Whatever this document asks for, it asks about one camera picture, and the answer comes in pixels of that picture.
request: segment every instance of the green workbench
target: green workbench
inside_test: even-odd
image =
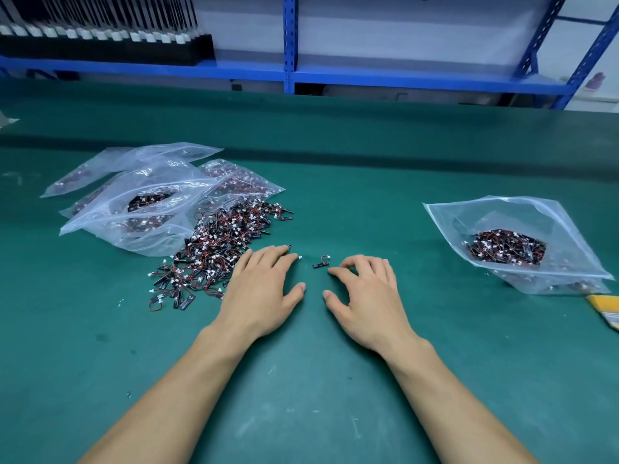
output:
[[[0,108],[20,119],[0,131],[1,462],[77,460],[217,315],[207,296],[149,312],[157,259],[58,237],[58,210],[94,186],[38,198],[104,147],[172,141],[226,147],[287,189],[294,220],[255,245],[292,244],[287,286],[308,286],[241,362],[194,462],[437,461],[383,362],[324,307],[342,289],[311,265],[357,253],[389,259],[413,328],[541,462],[619,460],[619,333],[581,297],[469,265],[422,207],[559,200],[619,275],[619,117],[44,81],[0,83]]]

